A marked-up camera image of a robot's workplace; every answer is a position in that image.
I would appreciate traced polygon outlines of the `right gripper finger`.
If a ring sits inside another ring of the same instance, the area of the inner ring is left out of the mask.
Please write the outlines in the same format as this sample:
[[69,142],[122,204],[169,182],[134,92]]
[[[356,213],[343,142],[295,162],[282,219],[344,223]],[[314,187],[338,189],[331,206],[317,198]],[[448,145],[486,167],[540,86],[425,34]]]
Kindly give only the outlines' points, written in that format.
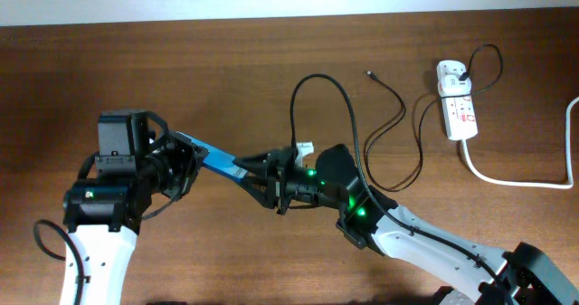
[[233,163],[253,174],[270,174],[274,168],[270,151],[253,156],[236,157]]
[[245,177],[238,183],[238,186],[246,191],[261,206],[264,208],[271,208],[268,182],[265,178]]

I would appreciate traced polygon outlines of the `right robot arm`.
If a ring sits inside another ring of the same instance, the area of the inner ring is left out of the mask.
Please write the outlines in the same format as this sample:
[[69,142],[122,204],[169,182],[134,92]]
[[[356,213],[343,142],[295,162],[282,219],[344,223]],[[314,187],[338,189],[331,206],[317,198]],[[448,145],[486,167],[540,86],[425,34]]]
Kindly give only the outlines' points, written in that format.
[[512,251],[485,246],[423,221],[376,188],[364,187],[344,144],[318,155],[313,168],[287,147],[233,162],[243,179],[284,214],[293,200],[335,208],[337,229],[359,249],[408,262],[445,281],[452,297],[472,304],[575,304],[578,289],[541,250],[520,243]]

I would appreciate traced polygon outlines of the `blue Samsung Galaxy smartphone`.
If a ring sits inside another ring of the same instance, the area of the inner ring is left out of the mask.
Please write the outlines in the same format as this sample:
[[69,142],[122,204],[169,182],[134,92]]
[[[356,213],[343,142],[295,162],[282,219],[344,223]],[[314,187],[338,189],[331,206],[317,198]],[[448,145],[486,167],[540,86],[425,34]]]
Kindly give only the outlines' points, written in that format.
[[239,183],[248,174],[248,171],[241,168],[233,163],[235,156],[216,148],[202,140],[193,138],[192,136],[186,135],[181,132],[185,138],[189,139],[192,143],[199,147],[206,148],[208,150],[208,156],[204,159],[204,167],[210,169],[214,173],[231,179],[235,183]]

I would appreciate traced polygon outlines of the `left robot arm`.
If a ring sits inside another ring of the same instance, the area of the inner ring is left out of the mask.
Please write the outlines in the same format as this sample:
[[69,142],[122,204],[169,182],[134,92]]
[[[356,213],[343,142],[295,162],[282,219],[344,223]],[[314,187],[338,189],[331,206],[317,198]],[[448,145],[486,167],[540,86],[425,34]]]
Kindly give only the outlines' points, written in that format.
[[161,194],[188,194],[209,152],[147,110],[111,110],[98,120],[98,151],[65,193],[62,304],[118,304],[148,208]]

